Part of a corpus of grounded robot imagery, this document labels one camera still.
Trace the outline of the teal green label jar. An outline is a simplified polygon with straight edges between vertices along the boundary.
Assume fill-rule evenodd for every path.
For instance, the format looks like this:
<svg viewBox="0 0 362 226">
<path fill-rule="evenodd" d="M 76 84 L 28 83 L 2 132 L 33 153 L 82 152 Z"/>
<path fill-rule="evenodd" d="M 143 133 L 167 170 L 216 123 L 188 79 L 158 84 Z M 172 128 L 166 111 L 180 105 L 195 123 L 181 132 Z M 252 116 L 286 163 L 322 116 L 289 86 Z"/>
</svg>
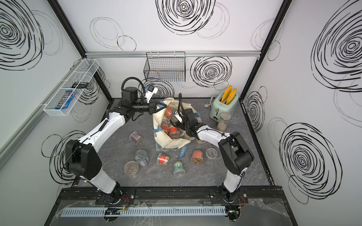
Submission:
<svg viewBox="0 0 362 226">
<path fill-rule="evenodd" d="M 176 177 L 181 177 L 185 175 L 186 171 L 184 168 L 184 163 L 181 161 L 177 161 L 173 165 L 173 175 Z"/>
</svg>

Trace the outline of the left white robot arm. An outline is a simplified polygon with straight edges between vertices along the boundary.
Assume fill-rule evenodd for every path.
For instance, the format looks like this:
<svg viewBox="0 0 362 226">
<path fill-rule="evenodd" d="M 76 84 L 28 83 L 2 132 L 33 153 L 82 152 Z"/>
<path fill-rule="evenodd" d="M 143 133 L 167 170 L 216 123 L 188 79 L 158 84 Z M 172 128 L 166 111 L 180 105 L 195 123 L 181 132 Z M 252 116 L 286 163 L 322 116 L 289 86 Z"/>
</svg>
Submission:
<svg viewBox="0 0 362 226">
<path fill-rule="evenodd" d="M 143 94 L 138 98 L 137 88 L 123 88 L 121 100 L 106 111 L 105 119 L 99 125 L 80 139 L 67 142 L 64 168 L 107 194 L 112 202 L 118 202 L 122 196 L 120 185 L 103 170 L 98 151 L 135 113 L 152 115 L 165 109 L 166 104 L 152 100 L 157 92 L 157 87 L 149 85 L 143 88 Z"/>
</svg>

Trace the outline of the clear brown seed jar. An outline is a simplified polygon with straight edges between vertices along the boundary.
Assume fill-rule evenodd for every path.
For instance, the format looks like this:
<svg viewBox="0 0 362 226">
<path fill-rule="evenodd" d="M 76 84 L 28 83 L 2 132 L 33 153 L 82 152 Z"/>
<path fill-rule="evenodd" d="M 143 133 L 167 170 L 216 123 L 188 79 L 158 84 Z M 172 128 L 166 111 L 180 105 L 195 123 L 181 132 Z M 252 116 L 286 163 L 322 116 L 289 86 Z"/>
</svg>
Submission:
<svg viewBox="0 0 362 226">
<path fill-rule="evenodd" d="M 129 161 L 124 166 L 124 173 L 126 175 L 134 176 L 139 172 L 139 164 L 136 161 Z"/>
</svg>

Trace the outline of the cream canvas tote bag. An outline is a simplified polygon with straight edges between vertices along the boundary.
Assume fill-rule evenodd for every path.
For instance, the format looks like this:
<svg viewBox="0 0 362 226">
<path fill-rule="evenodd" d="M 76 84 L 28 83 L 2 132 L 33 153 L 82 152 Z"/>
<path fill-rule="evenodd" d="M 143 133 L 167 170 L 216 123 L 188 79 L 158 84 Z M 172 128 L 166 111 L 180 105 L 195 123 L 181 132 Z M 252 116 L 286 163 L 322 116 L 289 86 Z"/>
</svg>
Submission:
<svg viewBox="0 0 362 226">
<path fill-rule="evenodd" d="M 173 114 L 178 108 L 179 101 L 174 98 L 166 98 L 161 101 L 166 104 L 166 109 L 153 114 L 153 130 L 157 152 L 177 151 L 187 146 L 193 137 L 187 135 L 185 129 L 174 127 L 178 122 Z"/>
</svg>

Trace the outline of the clear purple seed jar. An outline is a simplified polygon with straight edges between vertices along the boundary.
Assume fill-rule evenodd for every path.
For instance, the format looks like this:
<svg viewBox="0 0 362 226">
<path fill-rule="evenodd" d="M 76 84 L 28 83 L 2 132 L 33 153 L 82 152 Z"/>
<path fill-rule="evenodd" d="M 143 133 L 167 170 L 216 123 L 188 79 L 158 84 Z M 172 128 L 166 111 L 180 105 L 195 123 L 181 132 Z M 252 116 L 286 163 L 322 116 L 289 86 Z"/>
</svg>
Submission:
<svg viewBox="0 0 362 226">
<path fill-rule="evenodd" d="M 142 141 L 143 137 L 142 135 L 138 132 L 138 131 L 134 131 L 133 133 L 131 133 L 131 135 L 129 136 L 129 139 L 138 144 L 139 142 Z"/>
</svg>

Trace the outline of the green label seed jar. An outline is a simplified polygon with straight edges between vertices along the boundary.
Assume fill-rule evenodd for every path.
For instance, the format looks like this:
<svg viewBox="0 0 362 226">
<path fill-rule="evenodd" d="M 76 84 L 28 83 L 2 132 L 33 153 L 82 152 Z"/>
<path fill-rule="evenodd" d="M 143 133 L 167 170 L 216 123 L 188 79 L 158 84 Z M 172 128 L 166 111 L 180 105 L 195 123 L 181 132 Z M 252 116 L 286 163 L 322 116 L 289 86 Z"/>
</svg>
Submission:
<svg viewBox="0 0 362 226">
<path fill-rule="evenodd" d="M 209 161 L 213 161 L 217 158 L 218 153 L 214 148 L 208 148 L 206 150 L 206 159 Z"/>
</svg>

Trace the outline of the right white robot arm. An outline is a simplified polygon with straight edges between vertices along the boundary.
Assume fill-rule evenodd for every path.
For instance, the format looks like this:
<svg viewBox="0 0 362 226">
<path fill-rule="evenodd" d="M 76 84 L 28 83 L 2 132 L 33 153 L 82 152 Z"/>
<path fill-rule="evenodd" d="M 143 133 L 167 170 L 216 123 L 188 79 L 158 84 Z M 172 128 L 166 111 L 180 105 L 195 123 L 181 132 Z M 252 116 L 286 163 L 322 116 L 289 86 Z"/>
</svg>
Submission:
<svg viewBox="0 0 362 226">
<path fill-rule="evenodd" d="M 198 122 L 191 109 L 181 112 L 173 110 L 173 116 L 176 117 L 176 121 L 170 122 L 174 127 L 185 131 L 189 137 L 219 147 L 224 165 L 228 170 L 222 184 L 222 196 L 225 201 L 235 201 L 239 194 L 241 181 L 255 159 L 242 135 L 238 132 L 221 132 Z"/>
</svg>

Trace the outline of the orange label seed jar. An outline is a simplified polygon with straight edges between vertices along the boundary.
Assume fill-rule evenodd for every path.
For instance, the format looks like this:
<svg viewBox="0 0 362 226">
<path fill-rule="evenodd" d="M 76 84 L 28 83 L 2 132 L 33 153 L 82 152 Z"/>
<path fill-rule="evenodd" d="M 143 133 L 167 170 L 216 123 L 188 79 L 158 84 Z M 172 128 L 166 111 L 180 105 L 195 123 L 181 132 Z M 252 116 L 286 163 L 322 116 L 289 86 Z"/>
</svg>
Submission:
<svg viewBox="0 0 362 226">
<path fill-rule="evenodd" d="M 202 164 L 204 162 L 203 152 L 201 150 L 194 150 L 190 160 L 193 164 Z"/>
</svg>

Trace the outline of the red label seed jar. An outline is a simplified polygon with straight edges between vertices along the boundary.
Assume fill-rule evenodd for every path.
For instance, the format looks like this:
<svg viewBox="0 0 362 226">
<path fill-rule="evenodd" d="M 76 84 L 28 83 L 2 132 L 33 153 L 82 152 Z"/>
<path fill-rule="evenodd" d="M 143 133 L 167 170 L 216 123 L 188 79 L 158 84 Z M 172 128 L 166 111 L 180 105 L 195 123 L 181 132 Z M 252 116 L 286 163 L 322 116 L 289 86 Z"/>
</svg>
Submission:
<svg viewBox="0 0 362 226">
<path fill-rule="evenodd" d="M 164 153 L 159 153 L 156 159 L 157 165 L 167 165 L 169 163 L 170 157 Z"/>
</svg>

